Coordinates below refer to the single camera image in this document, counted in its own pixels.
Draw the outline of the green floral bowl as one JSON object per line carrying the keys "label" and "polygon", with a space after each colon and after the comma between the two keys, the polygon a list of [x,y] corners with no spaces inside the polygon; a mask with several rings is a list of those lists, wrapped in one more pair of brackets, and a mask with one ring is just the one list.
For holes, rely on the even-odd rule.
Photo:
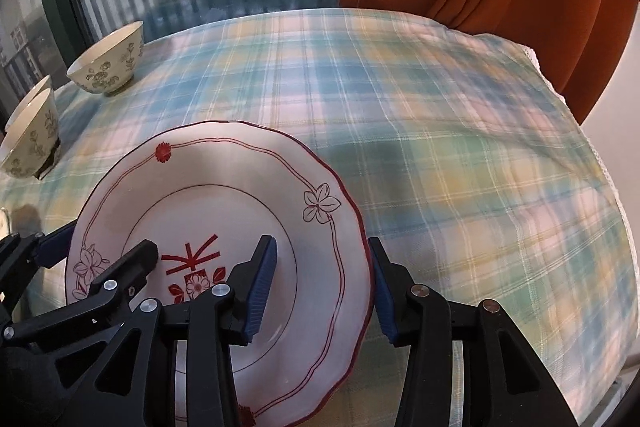
{"label": "green floral bowl", "polygon": [[59,137],[54,93],[47,88],[32,99],[6,130],[1,142],[1,171],[15,179],[38,178]]}
{"label": "green floral bowl", "polygon": [[26,95],[24,96],[24,98],[21,99],[21,102],[17,104],[17,106],[15,107],[14,111],[12,112],[12,114],[10,115],[8,122],[6,123],[6,125],[4,126],[4,130],[8,131],[9,127],[12,126],[12,124],[14,123],[15,119],[20,116],[20,114],[23,112],[23,110],[28,106],[28,104],[32,101],[34,101],[34,98],[40,94],[42,91],[46,90],[46,89],[50,89],[52,86],[52,81],[51,81],[51,76],[47,75],[44,76],[42,79],[40,79],[34,87],[32,87],[32,89],[30,89]]}
{"label": "green floral bowl", "polygon": [[86,49],[67,69],[66,76],[89,93],[115,92],[131,80],[143,46],[143,22],[136,20]]}

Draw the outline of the red pattern white plate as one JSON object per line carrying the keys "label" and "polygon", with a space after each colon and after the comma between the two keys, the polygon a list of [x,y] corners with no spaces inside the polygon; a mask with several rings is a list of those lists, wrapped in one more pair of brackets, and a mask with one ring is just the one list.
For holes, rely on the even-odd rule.
{"label": "red pattern white plate", "polygon": [[104,174],[82,207],[65,267],[69,303],[149,239],[142,298],[184,303],[224,283],[262,236],[278,260],[259,332],[231,351],[235,389],[258,426],[314,416],[346,378],[371,313],[360,213],[337,174],[281,131],[203,121],[164,131]]}

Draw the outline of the plaid tablecloth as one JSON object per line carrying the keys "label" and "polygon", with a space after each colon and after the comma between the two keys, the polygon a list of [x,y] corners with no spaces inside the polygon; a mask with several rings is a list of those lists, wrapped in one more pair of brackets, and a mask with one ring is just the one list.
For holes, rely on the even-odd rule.
{"label": "plaid tablecloth", "polygon": [[451,300],[496,299],[585,421],[639,332],[639,271],[620,196],[533,52],[404,13],[236,18],[150,42],[130,86],[56,91],[62,157],[3,178],[24,233],[77,217],[116,161],[158,132],[244,120],[305,143],[366,231]]}

